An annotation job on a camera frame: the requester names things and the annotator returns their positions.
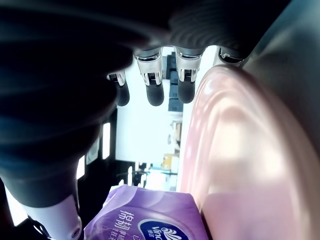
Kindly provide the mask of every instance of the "black rubber grip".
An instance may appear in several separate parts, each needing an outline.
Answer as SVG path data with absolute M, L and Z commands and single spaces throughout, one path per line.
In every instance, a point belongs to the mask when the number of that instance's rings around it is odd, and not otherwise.
M 195 97 L 195 82 L 178 81 L 178 98 L 184 103 L 191 103 Z
M 152 106 L 160 106 L 165 99 L 164 86 L 162 85 L 162 82 L 160 85 L 154 84 L 146 86 L 146 96 Z
M 117 91 L 117 98 L 115 100 L 115 104 L 120 107 L 123 107 L 129 103 L 130 93 L 127 81 L 125 81 L 123 86 L 120 86 L 118 83 L 115 84 Z

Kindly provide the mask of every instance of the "purple plastic packaging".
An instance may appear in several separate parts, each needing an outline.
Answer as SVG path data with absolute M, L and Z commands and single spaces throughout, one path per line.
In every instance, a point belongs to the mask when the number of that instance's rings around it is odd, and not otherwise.
M 190 194 L 123 185 L 105 203 L 85 240 L 208 240 Z

